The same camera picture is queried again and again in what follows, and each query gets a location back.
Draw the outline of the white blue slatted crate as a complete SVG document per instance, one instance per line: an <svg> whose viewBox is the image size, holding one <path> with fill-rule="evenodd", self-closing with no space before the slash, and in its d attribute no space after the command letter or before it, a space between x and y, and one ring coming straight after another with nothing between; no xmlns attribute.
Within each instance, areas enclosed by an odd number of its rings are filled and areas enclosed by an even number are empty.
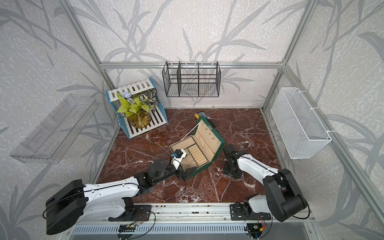
<svg viewBox="0 0 384 240"><path fill-rule="evenodd" d="M117 114L119 126L129 139L168 123L151 78L105 91L105 94Z"/></svg>

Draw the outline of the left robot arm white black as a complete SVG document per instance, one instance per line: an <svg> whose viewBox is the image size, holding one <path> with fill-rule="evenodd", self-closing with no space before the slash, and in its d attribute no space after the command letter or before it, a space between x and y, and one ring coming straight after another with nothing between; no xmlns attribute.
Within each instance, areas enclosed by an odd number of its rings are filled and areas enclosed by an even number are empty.
<svg viewBox="0 0 384 240"><path fill-rule="evenodd" d="M196 169L187 168L185 160L158 159L147 171L124 180L98 185L74 180L46 201L46 233L59 234L79 221L128 220L134 212L132 198L151 193L155 185L173 176L186 181Z"/></svg>

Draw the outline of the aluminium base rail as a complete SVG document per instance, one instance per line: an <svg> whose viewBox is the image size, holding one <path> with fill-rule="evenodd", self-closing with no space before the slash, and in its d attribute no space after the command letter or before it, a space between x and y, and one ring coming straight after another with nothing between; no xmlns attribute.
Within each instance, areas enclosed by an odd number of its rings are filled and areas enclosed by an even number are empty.
<svg viewBox="0 0 384 240"><path fill-rule="evenodd" d="M315 218L307 210L279 222L274 217L234 221L228 203L152 204L149 220L81 222L55 236L56 240L249 240L251 231L265 227L263 240L321 240Z"/></svg>

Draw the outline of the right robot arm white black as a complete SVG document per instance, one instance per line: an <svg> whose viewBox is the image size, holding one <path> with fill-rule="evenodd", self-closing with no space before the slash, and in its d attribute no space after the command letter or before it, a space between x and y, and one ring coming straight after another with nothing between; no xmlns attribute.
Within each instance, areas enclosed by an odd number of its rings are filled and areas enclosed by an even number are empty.
<svg viewBox="0 0 384 240"><path fill-rule="evenodd" d="M227 159L223 172L235 179L244 173L249 174L265 189L264 195L255 195L242 203L230 205L233 221L271 220L279 222L294 217L304 209L309 209L308 201L302 194L293 174L288 169L278 170L258 161L244 151L237 151L233 145L224 147Z"/></svg>

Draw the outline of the green jewelry box beige lining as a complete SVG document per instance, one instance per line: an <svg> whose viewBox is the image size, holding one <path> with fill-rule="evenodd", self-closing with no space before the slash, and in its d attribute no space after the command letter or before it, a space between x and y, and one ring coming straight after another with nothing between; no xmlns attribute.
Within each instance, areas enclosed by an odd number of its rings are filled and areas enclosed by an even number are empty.
<svg viewBox="0 0 384 240"><path fill-rule="evenodd" d="M185 150L187 156L182 160L180 166L184 170L198 167L197 174L199 174L218 158L225 143L225 140L207 119L200 118L197 125L186 136L170 145L170 150L172 155L177 149Z"/></svg>

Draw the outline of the clear acrylic shelf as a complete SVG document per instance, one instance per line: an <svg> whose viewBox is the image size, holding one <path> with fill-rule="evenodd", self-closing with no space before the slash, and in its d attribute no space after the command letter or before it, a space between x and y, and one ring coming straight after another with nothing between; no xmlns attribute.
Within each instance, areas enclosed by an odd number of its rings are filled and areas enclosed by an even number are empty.
<svg viewBox="0 0 384 240"><path fill-rule="evenodd" d="M97 109L95 99L67 95L10 157L22 163L59 163Z"/></svg>

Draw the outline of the white mesh basket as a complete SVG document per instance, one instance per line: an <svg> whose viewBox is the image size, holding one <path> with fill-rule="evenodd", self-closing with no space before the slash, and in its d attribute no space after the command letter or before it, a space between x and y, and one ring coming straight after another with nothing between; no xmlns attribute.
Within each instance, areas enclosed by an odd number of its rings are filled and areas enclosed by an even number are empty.
<svg viewBox="0 0 384 240"><path fill-rule="evenodd" d="M291 159L310 159L332 141L298 88L281 88L271 113Z"/></svg>

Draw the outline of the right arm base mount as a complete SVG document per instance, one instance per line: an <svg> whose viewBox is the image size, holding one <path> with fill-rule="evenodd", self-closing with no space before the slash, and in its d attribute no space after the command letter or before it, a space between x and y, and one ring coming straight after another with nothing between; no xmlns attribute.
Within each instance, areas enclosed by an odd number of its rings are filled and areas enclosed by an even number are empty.
<svg viewBox="0 0 384 240"><path fill-rule="evenodd" d="M272 219L270 213L255 213L247 204L235 203L230 205L230 213L232 221L251 221Z"/></svg>

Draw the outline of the yellow handled brush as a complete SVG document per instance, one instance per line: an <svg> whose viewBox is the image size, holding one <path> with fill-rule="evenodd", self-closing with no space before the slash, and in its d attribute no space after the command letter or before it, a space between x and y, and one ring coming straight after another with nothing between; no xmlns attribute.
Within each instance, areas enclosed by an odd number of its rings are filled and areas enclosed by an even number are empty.
<svg viewBox="0 0 384 240"><path fill-rule="evenodd" d="M196 119L200 119L200 118L205 118L207 119L207 121L210 123L210 125L215 129L216 128L216 125L215 123L211 120L210 117L207 116L207 114L205 112L199 112L197 114L195 114L195 117Z"/></svg>

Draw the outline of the potted plant glass vase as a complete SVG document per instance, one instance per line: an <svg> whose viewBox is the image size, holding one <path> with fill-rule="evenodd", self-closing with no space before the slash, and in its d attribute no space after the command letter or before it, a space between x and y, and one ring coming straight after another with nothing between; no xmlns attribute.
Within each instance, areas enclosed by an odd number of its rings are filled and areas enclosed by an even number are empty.
<svg viewBox="0 0 384 240"><path fill-rule="evenodd" d="M117 97L121 103L117 112L123 114L132 127L143 129L151 123L150 110L159 103L155 88L135 95L128 92L117 93Z"/></svg>

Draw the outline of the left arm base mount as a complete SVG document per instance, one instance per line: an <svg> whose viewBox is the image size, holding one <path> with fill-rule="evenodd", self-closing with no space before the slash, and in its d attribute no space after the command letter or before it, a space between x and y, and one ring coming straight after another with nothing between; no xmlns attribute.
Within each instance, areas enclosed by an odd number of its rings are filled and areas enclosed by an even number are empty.
<svg viewBox="0 0 384 240"><path fill-rule="evenodd" d="M135 205L131 198L123 198L125 211L118 217L109 217L109 222L147 222L151 214L151 205Z"/></svg>

